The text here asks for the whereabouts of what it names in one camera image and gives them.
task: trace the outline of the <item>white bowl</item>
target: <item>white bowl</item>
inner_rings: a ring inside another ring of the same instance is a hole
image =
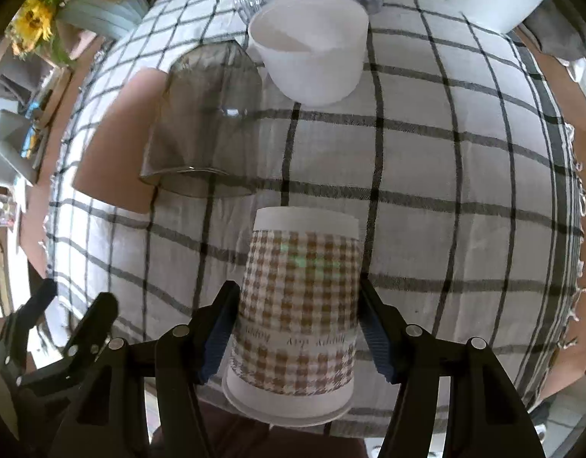
[[[361,79],[369,18],[355,0],[274,0],[248,25],[274,84],[292,100],[327,105]]]

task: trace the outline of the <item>checkered tablecloth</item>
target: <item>checkered tablecloth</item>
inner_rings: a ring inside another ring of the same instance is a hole
[[[482,336],[532,401],[576,292],[572,130],[520,40],[470,24],[444,0],[385,0],[370,16],[361,82],[334,105],[304,108],[260,68],[257,194],[159,191],[137,215],[72,189],[96,123],[138,69],[167,71],[203,42],[246,46],[245,30],[231,0],[158,0],[97,58],[50,202],[48,272],[62,304],[80,316],[112,291],[117,332],[156,339],[226,279],[242,280],[258,208],[327,208],[361,221],[362,269],[385,302],[440,338]],[[329,426],[334,435],[384,435],[396,400],[360,337],[353,407]],[[232,410],[220,381],[200,396]],[[446,381],[441,389],[436,431],[448,411]]]

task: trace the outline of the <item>screw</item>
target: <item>screw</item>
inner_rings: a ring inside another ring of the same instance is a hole
[[[422,336],[422,327],[417,326],[416,324],[410,324],[405,328],[405,333],[413,338],[418,338]]]
[[[175,336],[175,338],[184,338],[187,334],[189,334],[188,326],[176,326],[172,329],[172,335]]]
[[[484,349],[487,346],[486,341],[484,341],[482,338],[471,339],[471,345],[475,349]]]
[[[113,351],[119,348],[122,348],[125,344],[125,341],[121,338],[115,338],[111,342],[109,342],[109,348]]]

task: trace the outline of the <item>sunflower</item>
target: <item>sunflower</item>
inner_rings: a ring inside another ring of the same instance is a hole
[[[52,34],[53,18],[54,12],[48,5],[40,0],[26,0],[13,21],[15,34],[21,41],[17,48],[27,53],[35,49],[40,39],[48,41]]]

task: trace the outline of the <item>brown gingham pattern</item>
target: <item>brown gingham pattern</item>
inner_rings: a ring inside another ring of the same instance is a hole
[[[265,329],[302,335],[356,329],[358,240],[316,232],[255,231],[239,316]],[[277,394],[309,396],[352,380],[355,347],[310,355],[277,350],[236,332],[231,366],[244,381]]]
[[[361,269],[386,304],[438,338],[486,339],[530,407],[578,296],[573,130],[515,33],[468,22],[444,0],[384,0],[369,22],[361,81],[334,105],[292,102],[258,64],[254,196],[159,191],[147,215],[72,187],[97,123],[140,68],[167,72],[198,44],[246,47],[248,34],[232,0],[157,0],[136,30],[106,45],[53,175],[47,274],[63,317],[80,318],[109,290],[117,335],[157,339],[210,304],[225,280],[242,285],[257,208],[324,208],[358,218]],[[221,388],[227,367],[196,390],[236,411]],[[353,407],[318,432],[384,436],[399,386],[376,371],[360,334],[354,370]],[[436,432],[448,416],[443,382]]]

